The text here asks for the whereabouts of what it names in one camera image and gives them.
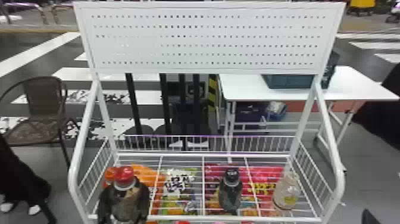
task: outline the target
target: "wire basket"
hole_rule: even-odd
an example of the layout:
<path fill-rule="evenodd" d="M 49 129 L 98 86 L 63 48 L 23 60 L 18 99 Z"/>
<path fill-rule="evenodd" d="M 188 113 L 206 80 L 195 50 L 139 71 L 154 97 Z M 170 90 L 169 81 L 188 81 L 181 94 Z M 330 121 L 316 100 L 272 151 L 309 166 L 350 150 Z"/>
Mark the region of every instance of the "wire basket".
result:
<path fill-rule="evenodd" d="M 154 185 L 150 187 L 151 212 L 148 220 L 321 222 L 333 196 L 331 187 L 301 142 L 296 154 L 290 156 L 290 145 L 296 141 L 292 136 L 234 136 L 233 139 L 227 139 L 223 136 L 125 135 L 119 139 L 116 141 L 116 152 L 111 150 L 109 141 L 105 140 L 90 166 L 83 169 L 87 172 L 79 179 L 79 194 L 86 209 L 90 211 L 89 219 L 96 219 L 98 195 L 102 190 L 105 169 L 109 166 L 139 164 L 156 171 L 153 176 Z M 226 147 L 227 141 L 232 142 L 230 150 Z M 210 186 L 219 184 L 218 181 L 207 180 L 207 170 L 212 169 L 212 166 L 237 167 L 242 181 L 247 181 L 248 187 L 243 187 L 242 204 L 237 216 L 215 215 L 223 210 L 215 208 L 216 201 L 210 193 L 213 190 Z M 165 176 L 171 169 L 195 170 L 190 183 L 190 200 L 195 204 L 195 215 L 168 215 L 163 212 L 179 209 L 163 207 L 163 203 L 184 202 L 164 200 L 162 190 L 165 183 L 160 176 Z M 262 183 L 252 173 L 257 169 L 263 170 L 262 175 L 268 177 Z M 292 210 L 277 210 L 272 206 L 270 198 L 276 182 L 289 170 L 300 176 L 301 195 Z"/>

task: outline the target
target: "pegboard panel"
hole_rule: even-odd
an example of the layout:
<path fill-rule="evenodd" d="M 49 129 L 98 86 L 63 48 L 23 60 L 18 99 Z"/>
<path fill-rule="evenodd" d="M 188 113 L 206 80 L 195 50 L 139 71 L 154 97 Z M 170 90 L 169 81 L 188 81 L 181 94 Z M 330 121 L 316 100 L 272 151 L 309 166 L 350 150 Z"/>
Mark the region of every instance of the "pegboard panel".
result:
<path fill-rule="evenodd" d="M 345 4 L 74 2 L 97 71 L 321 72 Z"/>

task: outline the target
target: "white shoe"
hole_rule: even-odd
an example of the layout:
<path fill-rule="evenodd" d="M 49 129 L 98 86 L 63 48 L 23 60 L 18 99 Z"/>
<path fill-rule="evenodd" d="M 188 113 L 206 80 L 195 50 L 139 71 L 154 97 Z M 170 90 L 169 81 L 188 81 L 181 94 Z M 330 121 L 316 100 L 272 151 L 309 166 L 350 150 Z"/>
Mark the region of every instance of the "white shoe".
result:
<path fill-rule="evenodd" d="M 0 204 L 0 211 L 3 212 L 3 213 L 8 213 L 8 212 L 11 211 L 15 206 L 16 206 L 16 203 L 4 202 L 4 203 Z"/>
<path fill-rule="evenodd" d="M 32 207 L 29 207 L 28 214 L 30 216 L 34 216 L 34 215 L 38 214 L 40 211 L 41 211 L 40 207 L 38 205 L 35 205 Z"/>

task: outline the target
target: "black chair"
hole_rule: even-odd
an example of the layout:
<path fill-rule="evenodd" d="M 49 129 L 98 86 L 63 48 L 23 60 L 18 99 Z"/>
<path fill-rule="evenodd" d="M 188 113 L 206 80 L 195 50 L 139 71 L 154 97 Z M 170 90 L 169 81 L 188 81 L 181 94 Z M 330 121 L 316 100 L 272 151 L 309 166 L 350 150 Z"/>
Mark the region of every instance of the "black chair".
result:
<path fill-rule="evenodd" d="M 79 127 L 74 119 L 65 114 L 66 85 L 52 76 L 26 79 L 7 89 L 0 97 L 0 103 L 12 90 L 21 89 L 26 96 L 30 116 L 4 134 L 6 141 L 11 147 L 60 143 L 67 167 L 70 167 L 63 131 L 69 122 Z"/>

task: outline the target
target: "white table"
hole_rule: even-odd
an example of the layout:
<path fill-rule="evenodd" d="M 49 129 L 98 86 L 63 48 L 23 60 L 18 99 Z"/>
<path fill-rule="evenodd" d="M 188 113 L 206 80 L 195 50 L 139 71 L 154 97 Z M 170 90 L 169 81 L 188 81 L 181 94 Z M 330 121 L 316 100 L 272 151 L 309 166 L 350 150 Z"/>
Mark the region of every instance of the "white table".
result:
<path fill-rule="evenodd" d="M 306 101 L 310 92 L 309 89 L 270 89 L 260 74 L 220 74 L 219 79 L 220 98 L 223 95 L 227 102 L 224 133 L 229 138 L 233 136 L 234 132 L 246 132 L 244 122 L 235 122 L 236 102 Z M 329 88 L 324 90 L 324 99 L 331 101 L 329 104 L 329 113 L 340 126 L 339 133 L 336 135 L 336 142 L 339 145 L 352 116 L 365 101 L 396 101 L 399 100 L 399 96 L 351 67 L 337 66 Z M 332 112 L 334 103 L 337 104 L 341 101 L 350 101 L 349 108 L 340 108 L 347 113 L 344 121 L 341 121 Z M 217 108 L 218 125 L 220 125 L 221 117 L 220 104 L 221 100 L 218 101 Z M 278 123 L 267 122 L 265 119 L 262 119 L 260 122 L 246 124 L 265 126 L 267 124 L 276 125 Z M 296 122 L 283 123 L 283 125 L 293 124 L 297 125 Z M 235 130 L 235 125 L 242 125 L 242 128 Z M 317 137 L 325 144 L 321 136 L 321 130 L 319 128 Z"/>

